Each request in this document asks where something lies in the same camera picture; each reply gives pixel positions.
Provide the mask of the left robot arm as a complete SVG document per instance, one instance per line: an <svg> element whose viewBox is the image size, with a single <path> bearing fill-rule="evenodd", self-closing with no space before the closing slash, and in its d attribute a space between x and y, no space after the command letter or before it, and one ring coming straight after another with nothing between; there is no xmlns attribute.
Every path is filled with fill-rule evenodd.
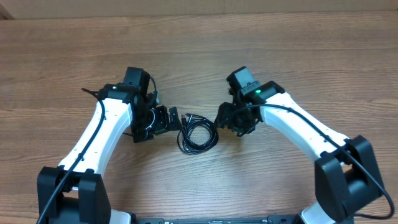
<svg viewBox="0 0 398 224"><path fill-rule="evenodd" d="M96 109L81 138L57 167L43 167L37 177L38 223L137 223L135 214L111 208L103 179L127 128L135 143L181 129L177 109L148 92L154 82L145 70L128 67L122 82L90 92Z"/></svg>

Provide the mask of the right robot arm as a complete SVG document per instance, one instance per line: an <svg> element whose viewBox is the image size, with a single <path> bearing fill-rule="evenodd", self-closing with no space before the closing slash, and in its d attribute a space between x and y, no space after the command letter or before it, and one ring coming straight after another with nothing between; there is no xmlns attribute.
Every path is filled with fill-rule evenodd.
<svg viewBox="0 0 398 224"><path fill-rule="evenodd" d="M226 79L230 103L220 105L215 125L241 137L259 123L280 131L313 163L313 205L293 223L353 223L359 210L384 195L385 189L371 143L349 137L322 124L302 109L276 82L261 84L247 67Z"/></svg>

